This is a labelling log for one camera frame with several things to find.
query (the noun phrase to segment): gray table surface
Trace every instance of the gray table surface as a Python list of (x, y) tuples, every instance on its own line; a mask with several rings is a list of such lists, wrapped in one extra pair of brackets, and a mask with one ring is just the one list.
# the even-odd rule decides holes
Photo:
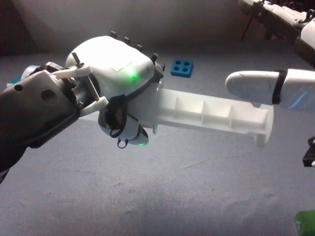
[[(164, 48), (164, 87), (234, 98), (240, 70), (311, 69), (285, 43)], [(174, 58), (191, 78), (173, 77)], [(0, 85), (30, 64), (66, 55), (0, 58)], [(303, 167), (315, 115), (275, 107), (263, 150), (248, 136), (159, 126), (150, 143), (120, 150), (96, 122), (79, 120), (28, 149), (0, 185), (0, 235), (294, 235), (294, 216), (315, 209), (312, 169)]]

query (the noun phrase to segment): green light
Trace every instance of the green light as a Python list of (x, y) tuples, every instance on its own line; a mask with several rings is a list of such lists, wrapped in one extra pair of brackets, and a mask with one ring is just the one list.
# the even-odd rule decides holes
[(132, 67), (127, 67), (124, 68), (124, 71), (126, 72), (126, 74), (128, 75), (132, 82), (135, 82), (137, 80), (138, 74), (135, 69), (133, 69)]

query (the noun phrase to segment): blue square object with four holes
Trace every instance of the blue square object with four holes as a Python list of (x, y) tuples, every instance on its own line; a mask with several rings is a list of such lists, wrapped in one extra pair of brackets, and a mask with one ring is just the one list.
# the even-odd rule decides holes
[(191, 60), (174, 59), (171, 69), (171, 75), (188, 78), (191, 75), (191, 71), (192, 71)]

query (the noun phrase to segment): green block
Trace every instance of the green block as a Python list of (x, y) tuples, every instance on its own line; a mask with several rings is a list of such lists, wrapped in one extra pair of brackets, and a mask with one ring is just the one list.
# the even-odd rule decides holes
[(299, 236), (315, 236), (315, 210), (298, 212), (294, 222)]

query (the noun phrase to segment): black robotic forearm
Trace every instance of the black robotic forearm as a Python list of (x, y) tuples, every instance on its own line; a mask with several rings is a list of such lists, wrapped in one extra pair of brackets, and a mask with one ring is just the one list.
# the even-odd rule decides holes
[(39, 70), (0, 94), (0, 183), (27, 147), (38, 148), (80, 115), (71, 88)]

